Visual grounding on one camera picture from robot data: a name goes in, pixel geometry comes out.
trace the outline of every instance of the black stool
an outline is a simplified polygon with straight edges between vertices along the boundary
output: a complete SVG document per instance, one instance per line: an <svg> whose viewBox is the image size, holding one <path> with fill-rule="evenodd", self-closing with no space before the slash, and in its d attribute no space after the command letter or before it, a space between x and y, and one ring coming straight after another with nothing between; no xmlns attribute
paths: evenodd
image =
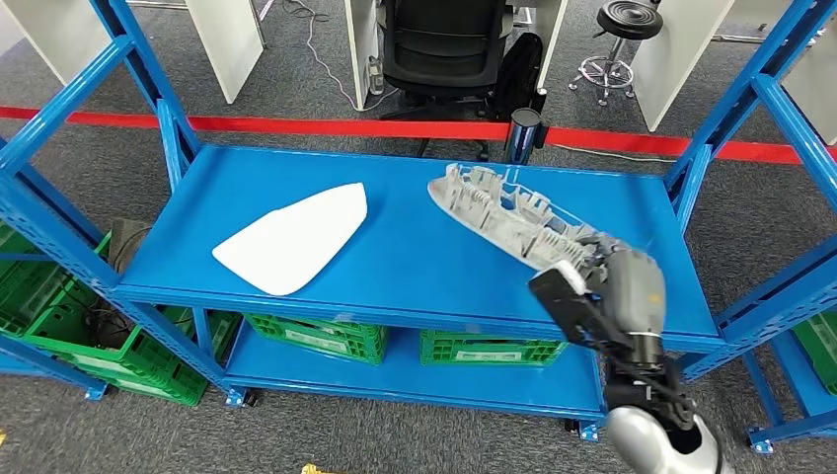
<svg viewBox="0 0 837 474"><path fill-rule="evenodd" d="M651 0L654 5L659 0ZM596 21L603 32L616 37L607 56L592 56L584 59L578 66L578 75L570 82L570 89L578 89L577 82L584 78L596 86L598 103L607 106L611 89L625 89L625 95L634 97L634 71L616 58L622 51L625 40L647 40L655 37L662 30L662 17L654 6L631 0L613 0L599 9Z"/></svg>

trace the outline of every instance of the white cubicle partition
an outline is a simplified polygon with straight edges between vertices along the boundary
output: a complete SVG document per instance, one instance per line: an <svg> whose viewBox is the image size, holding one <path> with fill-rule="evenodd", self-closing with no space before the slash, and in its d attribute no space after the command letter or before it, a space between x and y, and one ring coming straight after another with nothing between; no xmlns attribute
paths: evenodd
<svg viewBox="0 0 837 474"><path fill-rule="evenodd" d="M643 41L631 63L634 92L648 130L655 131L659 126L733 1L669 0L660 3L662 31Z"/></svg>
<svg viewBox="0 0 837 474"><path fill-rule="evenodd" d="M832 18L825 33L785 76L782 85L829 145L837 144L837 22Z"/></svg>
<svg viewBox="0 0 837 474"><path fill-rule="evenodd" d="M366 63L369 61L369 56L378 57L377 2L375 0L344 0L344 2L354 100L357 106L362 108L369 94Z"/></svg>
<svg viewBox="0 0 837 474"><path fill-rule="evenodd" d="M550 61L558 43L558 32L564 21L569 0L537 0L535 11L535 34L544 42L544 59L541 61L541 71L538 74L537 88L544 87L547 79Z"/></svg>
<svg viewBox="0 0 837 474"><path fill-rule="evenodd" d="M0 4L64 85L110 42L90 0L0 0Z"/></svg>
<svg viewBox="0 0 837 474"><path fill-rule="evenodd" d="M250 0L186 0L197 34L232 104L265 47Z"/></svg>

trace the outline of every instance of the black cylinder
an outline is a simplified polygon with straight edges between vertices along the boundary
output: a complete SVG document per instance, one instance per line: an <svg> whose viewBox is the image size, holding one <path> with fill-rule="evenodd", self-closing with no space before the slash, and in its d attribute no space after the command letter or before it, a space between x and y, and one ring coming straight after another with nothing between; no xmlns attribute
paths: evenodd
<svg viewBox="0 0 837 474"><path fill-rule="evenodd" d="M511 124L505 140L505 162L525 165L541 128L541 115L532 109L517 109L511 113Z"/></svg>
<svg viewBox="0 0 837 474"><path fill-rule="evenodd" d="M544 112L544 104L547 102L547 90L539 87L535 89L535 95L532 96L532 110L541 114Z"/></svg>

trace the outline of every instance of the floor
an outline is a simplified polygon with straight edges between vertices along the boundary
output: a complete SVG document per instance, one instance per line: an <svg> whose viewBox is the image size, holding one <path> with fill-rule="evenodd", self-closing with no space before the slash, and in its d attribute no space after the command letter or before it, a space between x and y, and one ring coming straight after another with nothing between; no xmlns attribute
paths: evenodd
<svg viewBox="0 0 837 474"><path fill-rule="evenodd" d="M258 2L261 8L265 1ZM316 26L314 45L336 76L348 81L342 4L311 0L332 15ZM607 50L596 33L600 2L568 7L547 89L546 118L562 126L646 131L634 101L618 98L602 110L583 88L566 88L577 64ZM395 110L395 97L373 112L352 110L305 47L308 24L276 3L264 21L269 44L236 103L225 104L189 17L180 12L138 10L137 17L191 115L280 118L374 118ZM7 20L0 16L0 25ZM724 25L727 33L755 26ZM711 44L658 133L689 136L751 45ZM40 106L58 81L26 41L0 55L0 104ZM127 72L118 70L85 109L147 112ZM0 136L21 126L0 120ZM288 148L411 154L417 140L358 139L204 133L220 143ZM781 142L777 129L756 113L737 139ZM428 156L471 159L478 147L432 141ZM499 156L497 147L493 157ZM666 165L567 152L539 151L537 164L661 173ZM116 217L153 221L168 197L159 135L153 130L66 125L36 157L36 165L98 225ZM713 164L688 230L704 291L714 311L723 309L804 250L837 230L837 219L800 167L740 162ZM792 397L770 354L759 351L789 416ZM768 457L747 447L744 429L764 424L746 372L736 360L689 386L723 434L726 455L742 473L833 470L837 444L807 439L782 443ZM102 403L83 402L58 383L0 376L0 446L3 472L299 472L306 462L347 474L436 472L601 472L628 469L607 436L579 441L552 419L399 403L267 392L253 409L230 410L210 390L195 409L127 393Z"/></svg>

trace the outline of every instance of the crate label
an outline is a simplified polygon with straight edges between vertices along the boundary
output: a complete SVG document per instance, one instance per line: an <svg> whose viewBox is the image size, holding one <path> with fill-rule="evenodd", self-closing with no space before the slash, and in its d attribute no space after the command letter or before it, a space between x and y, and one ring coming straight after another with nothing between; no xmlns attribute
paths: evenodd
<svg viewBox="0 0 837 474"><path fill-rule="evenodd" d="M328 339L323 338L315 338L314 336L308 336L307 334L297 333L296 331L291 331L289 329L285 330L285 337L290 339L291 341L305 343L328 351L334 351L336 353L346 354L348 352L348 350L345 347L345 343L340 343L338 341L329 341Z"/></svg>
<svg viewBox="0 0 837 474"><path fill-rule="evenodd" d="M819 341L825 347L828 355L833 360L837 360L837 334L834 334L831 326L825 321L822 315L819 315L818 318L812 318L810 320L810 326L816 334L816 337L819 338Z"/></svg>
<svg viewBox="0 0 837 474"><path fill-rule="evenodd" d="M116 373L127 373L133 375L133 372L119 365L116 362L87 357L86 355L73 355L72 357L73 360L75 360L81 365L87 365L88 367L103 368L105 370L110 370Z"/></svg>
<svg viewBox="0 0 837 474"><path fill-rule="evenodd" d="M127 380L117 379L116 380L116 385L119 388L124 388L126 390L136 390L137 392L141 392L141 393L148 393L148 394L151 394L151 395L159 395L161 397L167 397L167 398L170 397L170 395L165 390L159 389L157 387L149 387L148 385L143 385L141 383L129 382Z"/></svg>
<svg viewBox="0 0 837 474"><path fill-rule="evenodd" d="M221 321L221 324L218 325L218 329L215 330L215 336L212 337L212 346L217 351L218 348L221 347L221 342L224 340L224 337L227 335L227 328L230 327L230 322L227 320Z"/></svg>
<svg viewBox="0 0 837 474"><path fill-rule="evenodd" d="M479 362L520 362L523 353L475 353L472 351L458 351L455 360Z"/></svg>
<svg viewBox="0 0 837 474"><path fill-rule="evenodd" d="M46 304L55 298L58 290L64 285L63 274L53 272L33 295L22 305L20 311L25 316L35 316L43 311Z"/></svg>

